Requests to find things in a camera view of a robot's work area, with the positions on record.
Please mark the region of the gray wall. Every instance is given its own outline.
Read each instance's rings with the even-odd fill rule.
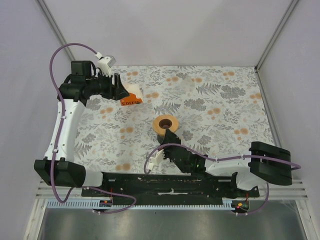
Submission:
[[[300,1],[260,75],[320,224],[320,1]]]
[[[113,55],[120,66],[254,66],[290,1],[45,2],[67,42]],[[73,53],[77,59],[88,55],[81,48]]]
[[[59,47],[34,0],[0,1],[0,239],[23,238],[40,178],[33,170],[53,131],[57,95],[49,61]],[[62,52],[54,75],[70,64]]]

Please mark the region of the floral tablecloth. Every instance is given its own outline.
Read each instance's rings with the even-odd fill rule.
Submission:
[[[170,114],[179,121],[182,144],[210,156],[273,143],[257,76],[252,67],[117,66],[122,82],[139,84],[144,103],[91,97],[76,134],[75,163],[102,172],[143,173],[159,145],[152,122]],[[164,161],[155,173],[178,174]]]

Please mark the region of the metal floor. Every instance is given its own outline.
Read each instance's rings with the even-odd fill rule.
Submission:
[[[251,201],[253,210],[262,204]],[[269,202],[260,213],[126,210],[97,215],[83,209],[46,209],[38,240],[306,240],[295,204]]]

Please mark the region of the black mounting base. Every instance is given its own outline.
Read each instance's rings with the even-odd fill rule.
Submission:
[[[231,177],[215,177],[210,174],[145,175],[103,172],[103,182],[99,188],[108,192],[134,196],[138,206],[221,205],[222,198],[245,198],[246,194],[249,194],[249,198],[260,196],[257,187],[244,191],[232,185]],[[83,197],[109,197],[108,194],[91,189],[83,189],[81,195]],[[114,205],[130,205],[131,203],[130,198],[113,197]]]

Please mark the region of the wire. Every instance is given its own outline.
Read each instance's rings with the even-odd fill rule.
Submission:
[[[120,212],[123,212],[123,211],[133,207],[137,202],[137,199],[134,196],[131,196],[131,195],[105,191],[105,190],[101,190],[101,189],[99,189],[97,187],[94,187],[94,186],[89,186],[89,189],[95,190],[95,191],[99,191],[99,192],[104,193],[104,194],[109,194],[109,195],[114,195],[114,196],[118,196],[118,197],[124,197],[124,198],[133,199],[133,203],[131,203],[131,205],[126,206],[124,208],[121,208],[121,209],[118,209],[118,210],[114,210],[114,211],[106,211],[106,212],[98,212],[98,211],[94,210],[95,213],[99,213],[99,214],[116,214],[116,213],[120,213]]]
[[[97,52],[95,50],[93,50],[91,47],[87,46],[87,45],[84,45],[84,44],[81,44],[81,43],[68,43],[68,44],[65,44],[65,45],[62,45],[61,47],[59,47],[53,54],[52,54],[52,57],[50,59],[50,64],[49,64],[49,71],[50,71],[50,77],[51,77],[51,81],[52,81],[52,84],[56,90],[56,93],[58,94],[59,96],[59,99],[61,101],[61,112],[62,114],[65,114],[65,109],[66,109],[66,105],[65,105],[65,101],[64,101],[64,98],[57,86],[57,83],[55,81],[55,78],[54,78],[54,73],[53,73],[53,63],[54,63],[54,59],[57,55],[58,52],[60,52],[62,49],[66,48],[66,47],[69,47],[69,46],[81,46],[81,47],[84,47],[84,48],[87,48],[89,50],[91,50],[92,52],[94,52],[95,54],[97,54]],[[60,135],[61,135],[61,131],[62,131],[62,127],[64,125],[64,116],[61,116],[60,118],[60,123],[59,123],[59,127],[58,127],[58,130],[57,130],[57,133],[56,133],[56,136],[55,136],[55,140],[54,140],[54,145],[53,145],[53,149],[58,149],[58,142],[59,142],[59,138],[60,138]],[[55,198],[57,199],[57,201],[61,204],[64,204],[68,198],[69,198],[69,195],[73,189],[70,188],[70,190],[68,191],[68,193],[66,194],[66,197],[64,200],[62,200],[58,193],[57,193],[57,189],[56,189],[56,185],[55,185],[55,178],[54,178],[54,172],[55,172],[55,160],[56,160],[56,157],[57,157],[57,152],[56,151],[53,151],[52,153],[52,160],[51,160],[51,165],[50,165],[50,181],[51,181],[51,187],[52,187],[52,191],[53,191],[53,194],[55,196]]]
[[[189,150],[190,152],[194,153],[194,154],[197,154],[198,156],[204,158],[204,159],[207,159],[209,161],[213,161],[213,162],[219,162],[219,161],[227,161],[227,160],[234,160],[234,159],[241,159],[241,158],[257,158],[257,159],[264,159],[264,160],[269,160],[269,161],[274,161],[274,162],[277,162],[277,163],[282,163],[282,164],[286,164],[286,165],[290,165],[290,166],[293,166],[293,168],[291,168],[291,170],[297,170],[297,169],[301,169],[301,166],[299,164],[296,164],[296,163],[293,163],[293,162],[290,162],[290,161],[285,161],[285,160],[282,160],[282,159],[278,159],[278,158],[274,158],[274,157],[269,157],[269,156],[260,156],[260,155],[239,155],[239,156],[231,156],[231,157],[225,157],[225,158],[210,158],[210,157],[207,157],[205,155],[202,155],[201,153],[197,152],[196,150],[193,150],[192,148],[188,147],[188,146],[185,146],[185,145],[182,145],[182,144],[178,144],[178,143],[167,143],[167,144],[163,144],[163,145],[160,145],[158,147],[156,147],[149,155],[148,157],[146,158],[145,160],[145,163],[144,163],[144,166],[143,166],[143,171],[144,173],[147,175],[149,174],[151,171],[149,170],[148,172],[146,171],[146,167],[147,167],[147,164],[148,164],[148,161],[149,159],[151,158],[151,156],[159,149],[162,149],[164,147],[169,147],[169,146],[176,146],[176,147],[181,147],[181,148],[184,148],[184,149],[187,149]],[[251,211],[251,212],[246,212],[246,213],[238,213],[237,216],[247,216],[247,215],[252,215],[252,214],[255,214],[257,213],[258,211],[262,210],[263,208],[266,207],[267,205],[267,202],[268,202],[268,199],[269,199],[269,194],[270,194],[270,188],[269,188],[269,183],[267,182],[266,183],[266,197],[265,197],[265,200],[263,202],[263,204],[257,208],[256,210],[254,211]]]
[[[57,86],[57,83],[55,81],[55,78],[54,78],[54,74],[53,74],[53,62],[54,62],[54,59],[57,55],[57,53],[59,51],[61,51],[62,49],[66,48],[66,47],[69,47],[69,46],[81,46],[81,47],[84,47],[86,49],[89,49],[91,50],[94,54],[97,54],[97,52],[95,50],[93,50],[91,47],[87,46],[87,45],[84,45],[82,43],[68,43],[68,44],[65,44],[65,45],[62,45],[61,47],[59,47],[52,55],[51,59],[50,59],[50,65],[49,65],[49,71],[50,71],[50,77],[51,77],[51,81],[52,81],[52,84],[59,96],[59,99],[61,101],[61,112],[62,114],[65,113],[65,109],[66,109],[66,105],[65,105],[65,101],[64,101],[64,98]],[[92,67],[93,67],[93,70],[94,70],[94,75],[96,75],[96,66],[94,65],[93,62],[91,62],[92,64]],[[56,136],[55,136],[55,140],[54,140],[54,145],[53,145],[53,149],[58,149],[58,142],[59,142],[59,138],[60,138],[60,135],[61,135],[61,131],[62,131],[62,127],[63,127],[63,124],[64,124],[64,116],[62,115],[61,116],[61,119],[60,119],[60,123],[59,123],[59,127],[58,127],[58,131],[56,133]],[[56,160],[56,157],[57,157],[57,152],[56,151],[53,151],[52,153],[52,160],[51,160],[51,165],[50,165],[50,181],[51,181],[51,187],[52,187],[52,191],[53,191],[53,194],[55,196],[55,198],[57,199],[57,201],[61,204],[64,204],[69,196],[70,196],[70,193],[71,191],[74,189],[73,187],[69,189],[68,193],[66,194],[66,197],[64,200],[62,200],[59,195],[58,195],[58,192],[57,192],[57,189],[56,189],[56,185],[55,185],[55,178],[54,178],[54,172],[55,172],[55,160]],[[122,209],[118,209],[118,210],[115,210],[115,211],[109,211],[109,212],[105,212],[103,214],[114,214],[114,213],[119,213],[119,212],[122,212],[124,210],[127,210],[129,208],[131,208],[133,205],[136,204],[137,202],[137,199],[134,197],[134,196],[130,196],[130,195],[125,195],[125,194],[119,194],[119,193],[115,193],[115,192],[108,192],[108,191],[104,191],[104,190],[101,190],[97,187],[93,187],[93,186],[90,186],[89,187],[90,189],[92,190],[95,190],[95,191],[99,191],[101,193],[105,193],[105,194],[111,194],[111,195],[114,195],[114,196],[119,196],[119,197],[125,197],[125,198],[131,198],[133,199],[133,203],[129,206],[126,206]]]
[[[263,204],[260,207],[258,207],[256,210],[253,210],[251,212],[246,212],[246,213],[238,213],[236,215],[237,216],[248,216],[248,215],[255,214],[255,213],[259,212],[260,210],[264,209],[268,203],[269,195],[270,195],[269,183],[266,183],[266,196],[265,196]]]
[[[148,157],[146,158],[146,160],[144,162],[144,166],[143,166],[144,174],[148,175],[151,172],[151,170],[149,170],[149,171],[146,170],[148,161],[151,158],[151,156],[157,150],[162,149],[164,147],[169,147],[169,146],[176,146],[176,147],[187,149],[190,152],[192,152],[194,154],[197,154],[198,156],[200,156],[200,157],[202,157],[204,159],[207,159],[209,161],[213,161],[213,162],[227,161],[227,160],[234,160],[234,159],[242,159],[242,158],[244,158],[244,159],[245,158],[256,158],[256,159],[264,159],[264,160],[274,161],[274,162],[277,162],[277,163],[293,166],[293,168],[291,169],[292,171],[293,170],[297,170],[297,169],[301,169],[301,166],[299,164],[296,164],[296,163],[293,163],[293,162],[290,162],[290,161],[285,161],[285,160],[278,159],[278,158],[274,158],[274,157],[269,157],[269,156],[239,155],[239,156],[230,156],[230,157],[224,157],[224,158],[210,158],[210,157],[207,157],[205,155],[202,155],[200,152],[197,152],[196,150],[193,150],[192,148],[190,148],[188,146],[185,146],[185,145],[182,145],[182,144],[178,144],[178,143],[166,143],[166,144],[163,144],[163,145],[160,145],[160,146],[156,147],[155,149],[153,149],[152,152],[150,152],[150,154],[148,155]]]

